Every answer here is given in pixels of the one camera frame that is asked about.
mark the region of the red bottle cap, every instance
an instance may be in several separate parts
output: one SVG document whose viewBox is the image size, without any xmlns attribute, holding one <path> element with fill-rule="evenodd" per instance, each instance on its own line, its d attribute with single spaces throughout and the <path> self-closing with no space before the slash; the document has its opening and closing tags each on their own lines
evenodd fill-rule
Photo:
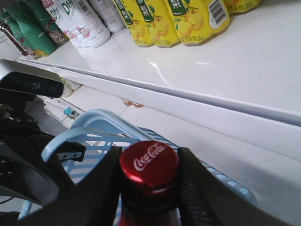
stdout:
<svg viewBox="0 0 301 226">
<path fill-rule="evenodd" d="M 119 158 L 131 184 L 145 194 L 162 194 L 174 184 L 179 158 L 168 145 L 141 141 L 128 147 Z"/>
</svg>

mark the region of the white plastic bottle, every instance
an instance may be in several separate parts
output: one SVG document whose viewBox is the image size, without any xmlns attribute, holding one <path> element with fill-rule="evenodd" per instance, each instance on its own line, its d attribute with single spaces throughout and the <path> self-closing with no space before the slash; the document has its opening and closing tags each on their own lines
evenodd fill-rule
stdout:
<svg viewBox="0 0 301 226">
<path fill-rule="evenodd" d="M 81 84 L 71 81 L 69 79 L 65 79 L 65 78 L 61 78 L 61 80 L 70 87 L 70 89 L 72 89 L 73 91 L 78 90 L 81 87 Z"/>
<path fill-rule="evenodd" d="M 96 48 L 109 39 L 109 30 L 86 0 L 42 0 L 42 2 L 74 47 Z"/>
<path fill-rule="evenodd" d="M 115 33 L 125 27 L 112 0 L 90 0 L 90 3 L 110 32 Z"/>
<path fill-rule="evenodd" d="M 62 79 L 62 82 L 64 83 L 64 89 L 61 97 L 68 97 L 72 94 L 73 90 L 67 85 L 65 80 Z"/>
</svg>

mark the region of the coca-cola logo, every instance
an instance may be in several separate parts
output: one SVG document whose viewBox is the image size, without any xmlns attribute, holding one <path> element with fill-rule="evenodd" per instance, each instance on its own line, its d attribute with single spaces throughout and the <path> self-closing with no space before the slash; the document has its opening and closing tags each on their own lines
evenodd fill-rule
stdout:
<svg viewBox="0 0 301 226">
<path fill-rule="evenodd" d="M 165 150 L 167 146 L 159 145 L 159 143 L 155 143 L 147 149 L 147 152 L 141 156 L 140 158 L 134 159 L 134 167 L 137 171 L 143 171 L 144 168 L 149 164 L 152 160 L 154 160 L 161 152 Z"/>
</svg>

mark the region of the small blue object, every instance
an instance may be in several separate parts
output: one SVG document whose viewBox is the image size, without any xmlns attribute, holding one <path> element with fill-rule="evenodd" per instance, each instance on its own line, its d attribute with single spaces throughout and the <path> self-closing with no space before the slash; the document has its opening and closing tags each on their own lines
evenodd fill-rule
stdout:
<svg viewBox="0 0 301 226">
<path fill-rule="evenodd" d="M 64 114 L 66 114 L 71 119 L 76 119 L 79 117 L 79 113 L 74 111 L 72 108 L 68 107 L 64 110 Z"/>
</svg>

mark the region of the black camera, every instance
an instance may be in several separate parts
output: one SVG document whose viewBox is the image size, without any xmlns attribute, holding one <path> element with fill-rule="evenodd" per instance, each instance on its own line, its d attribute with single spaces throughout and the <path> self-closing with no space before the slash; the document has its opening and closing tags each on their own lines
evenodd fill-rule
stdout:
<svg viewBox="0 0 301 226">
<path fill-rule="evenodd" d="M 60 97 L 63 83 L 52 72 L 8 60 L 0 60 L 0 89 L 47 97 Z"/>
</svg>

